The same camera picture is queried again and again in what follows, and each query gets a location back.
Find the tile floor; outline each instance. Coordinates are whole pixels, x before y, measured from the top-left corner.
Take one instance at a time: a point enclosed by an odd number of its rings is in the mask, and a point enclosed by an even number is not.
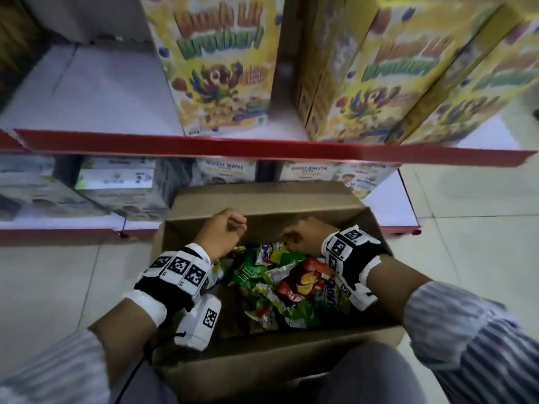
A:
[[[504,119],[522,147],[539,149],[539,123],[525,103],[511,104]],[[391,239],[395,255],[504,303],[539,339],[539,155],[518,169],[421,165],[402,174],[422,234]],[[145,243],[0,248],[0,377],[99,318],[132,287],[149,251]],[[407,340],[399,350],[428,402],[447,402]]]

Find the gray pants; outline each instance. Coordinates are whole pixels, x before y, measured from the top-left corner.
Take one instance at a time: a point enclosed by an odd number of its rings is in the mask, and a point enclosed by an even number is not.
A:
[[[114,403],[128,375],[111,393]],[[396,350],[369,343],[351,350],[325,376],[308,379],[298,386],[278,391],[246,392],[221,403],[280,404],[425,404],[425,396],[412,368]],[[172,390],[145,362],[125,391],[121,404],[177,404]]]

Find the hand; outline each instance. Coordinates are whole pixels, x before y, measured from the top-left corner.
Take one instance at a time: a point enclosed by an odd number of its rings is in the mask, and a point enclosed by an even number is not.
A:
[[[298,252],[311,256],[322,255],[322,243],[331,234],[339,231],[325,222],[308,217],[295,225],[286,227],[281,232],[281,238],[286,242],[290,252]]]
[[[193,241],[206,251],[211,261],[228,254],[247,230],[247,219],[227,208],[206,221]]]

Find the open cardboard box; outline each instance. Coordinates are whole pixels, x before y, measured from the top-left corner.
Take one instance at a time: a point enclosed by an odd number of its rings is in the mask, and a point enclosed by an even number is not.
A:
[[[225,208],[247,217],[245,244],[278,241],[285,226],[313,216],[339,228],[358,224],[391,253],[371,210],[342,183],[249,183],[182,191],[156,234],[152,260],[161,252],[188,244],[209,217]],[[198,353],[170,343],[154,355],[158,370],[172,384],[180,402],[209,402],[246,389],[324,373],[361,343],[380,341],[396,347],[404,335],[402,327],[375,304],[343,329],[231,337],[229,325],[236,314],[231,311],[237,310],[234,297],[223,286],[218,285],[214,292],[223,309],[208,348]]]

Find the person's left hand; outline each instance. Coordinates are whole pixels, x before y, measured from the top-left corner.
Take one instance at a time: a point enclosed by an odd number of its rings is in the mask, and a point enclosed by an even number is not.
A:
[[[247,230],[247,219],[230,208],[206,221],[193,241],[200,245],[211,261],[228,254]]]

